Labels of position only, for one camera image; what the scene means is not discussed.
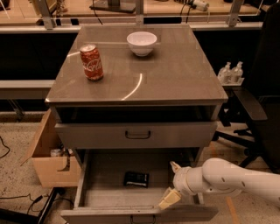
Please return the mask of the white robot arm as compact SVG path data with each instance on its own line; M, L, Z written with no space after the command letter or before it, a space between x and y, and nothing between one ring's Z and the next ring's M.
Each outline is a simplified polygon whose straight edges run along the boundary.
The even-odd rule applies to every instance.
M238 195L241 192L257 195L280 206L280 175L241 168L227 160L213 157L200 167L181 167L170 162L174 172L173 186L167 188L158 206L165 210L184 197L198 193Z

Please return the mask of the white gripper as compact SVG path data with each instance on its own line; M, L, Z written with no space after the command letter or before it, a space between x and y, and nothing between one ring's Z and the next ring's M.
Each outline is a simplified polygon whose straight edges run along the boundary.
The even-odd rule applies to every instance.
M174 161L170 162L172 171L174 172L173 185L175 189L168 187L164 192L162 199L158 203L158 207L162 210L176 204L181 200L181 195L194 195L187 184L187 173L191 170L190 167L181 167Z

